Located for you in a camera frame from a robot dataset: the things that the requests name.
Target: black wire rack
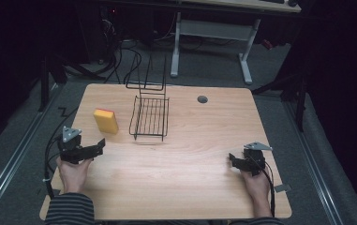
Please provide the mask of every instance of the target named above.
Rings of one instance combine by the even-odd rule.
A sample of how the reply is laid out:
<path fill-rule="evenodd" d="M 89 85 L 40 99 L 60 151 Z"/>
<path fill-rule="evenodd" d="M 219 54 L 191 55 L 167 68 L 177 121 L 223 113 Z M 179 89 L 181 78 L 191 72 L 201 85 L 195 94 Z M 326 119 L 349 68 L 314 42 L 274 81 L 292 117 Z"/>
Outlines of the black wire rack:
<path fill-rule="evenodd" d="M 138 89 L 140 94 L 135 96 L 134 107 L 129 126 L 129 133 L 137 140 L 139 135 L 158 136 L 161 141 L 167 136 L 169 126 L 170 99 L 166 97 L 166 56 L 164 56 L 162 74 L 153 74 L 153 59 L 149 56 L 146 73 L 140 75 L 137 55 L 134 56 L 126 88 Z M 137 70 L 137 81 L 132 81 L 131 73 Z M 161 82 L 150 82 L 150 78 L 161 78 Z"/>

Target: person's left hand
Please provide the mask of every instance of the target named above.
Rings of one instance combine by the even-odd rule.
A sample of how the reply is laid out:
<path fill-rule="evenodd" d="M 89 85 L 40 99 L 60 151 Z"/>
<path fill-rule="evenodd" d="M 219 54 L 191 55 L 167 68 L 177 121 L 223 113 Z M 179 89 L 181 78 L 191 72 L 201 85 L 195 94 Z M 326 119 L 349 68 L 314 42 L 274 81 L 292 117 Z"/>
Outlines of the person's left hand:
<path fill-rule="evenodd" d="M 61 158 L 56 159 L 65 193 L 82 193 L 88 167 L 92 161 L 93 159 L 89 158 L 80 164 L 72 164 L 61 160 Z"/>

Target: silver metal bracket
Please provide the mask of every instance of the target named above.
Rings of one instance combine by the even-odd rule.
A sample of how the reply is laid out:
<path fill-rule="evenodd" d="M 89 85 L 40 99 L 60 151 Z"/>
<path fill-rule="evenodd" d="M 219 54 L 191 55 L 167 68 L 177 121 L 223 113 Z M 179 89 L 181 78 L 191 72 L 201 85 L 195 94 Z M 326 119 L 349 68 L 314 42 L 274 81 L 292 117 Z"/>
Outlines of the silver metal bracket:
<path fill-rule="evenodd" d="M 253 142 L 253 143 L 248 143 L 245 144 L 245 148 L 252 149 L 252 150 L 270 150 L 272 151 L 273 148 L 269 147 L 263 143 L 260 142 Z"/>
<path fill-rule="evenodd" d="M 72 140 L 73 138 L 77 137 L 81 133 L 82 133 L 81 129 L 63 127 L 62 128 L 62 140 L 64 143 L 67 143 L 70 140 Z"/>

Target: white desk leg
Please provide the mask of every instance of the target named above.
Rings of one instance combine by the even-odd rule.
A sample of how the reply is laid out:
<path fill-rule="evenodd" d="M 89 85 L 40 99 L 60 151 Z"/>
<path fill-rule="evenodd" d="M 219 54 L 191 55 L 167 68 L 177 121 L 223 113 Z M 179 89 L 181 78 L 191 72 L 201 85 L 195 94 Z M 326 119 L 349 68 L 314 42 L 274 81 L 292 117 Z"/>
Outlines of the white desk leg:
<path fill-rule="evenodd" d="M 260 26 L 260 19 L 257 19 L 254 22 L 254 25 L 251 29 L 250 37 L 248 38 L 245 52 L 239 54 L 240 64 L 242 66 L 243 75 L 245 77 L 245 83 L 247 83 L 247 84 L 252 84 L 251 74 L 250 74 L 250 70 L 248 69 L 248 64 L 247 64 L 247 57 L 248 57 L 248 54 L 250 53 L 251 46 L 254 42 L 254 38 L 257 35 L 259 26 Z"/>
<path fill-rule="evenodd" d="M 178 65 L 179 65 L 179 36 L 181 33 L 181 12 L 177 12 L 177 22 L 175 25 L 175 44 L 174 52 L 172 52 L 171 61 L 171 76 L 178 76 Z"/>

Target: desk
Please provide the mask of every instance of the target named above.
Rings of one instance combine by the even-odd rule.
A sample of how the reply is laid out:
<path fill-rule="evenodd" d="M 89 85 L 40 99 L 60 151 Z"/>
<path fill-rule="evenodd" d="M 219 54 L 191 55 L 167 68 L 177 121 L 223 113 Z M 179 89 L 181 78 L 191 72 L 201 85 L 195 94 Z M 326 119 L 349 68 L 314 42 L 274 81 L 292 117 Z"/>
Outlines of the desk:
<path fill-rule="evenodd" d="M 138 90 L 119 84 L 87 86 L 73 128 L 82 130 L 82 145 L 105 138 L 104 155 L 90 165 L 84 193 L 95 205 L 96 219 L 223 219 L 252 218 L 250 197 L 228 154 L 243 157 L 243 145 L 269 144 L 251 92 L 244 88 L 167 86 L 169 132 L 139 136 L 128 128 Z M 206 96 L 207 103 L 199 103 Z M 95 108 L 114 110 L 116 135 L 101 133 Z M 275 185 L 281 184 L 275 160 L 264 151 Z M 55 189 L 63 185 L 58 172 Z M 40 217 L 45 218 L 47 197 Z M 277 218 L 291 215 L 285 192 L 275 195 Z"/>
<path fill-rule="evenodd" d="M 180 2 L 211 4 L 217 6 L 251 8 L 259 10 L 272 10 L 278 12 L 301 12 L 301 8 L 290 7 L 288 1 L 284 4 L 270 3 L 260 0 L 182 0 Z M 252 84 L 252 78 L 248 69 L 247 57 L 257 35 L 260 26 L 260 19 L 254 21 L 252 25 L 233 25 L 218 22 L 199 22 L 191 20 L 181 20 L 181 13 L 177 13 L 175 25 L 175 42 L 171 61 L 171 76 L 178 76 L 179 67 L 179 41 L 181 35 L 191 35 L 209 38 L 224 38 L 246 41 L 243 52 L 239 54 L 239 61 L 242 67 L 245 83 Z"/>

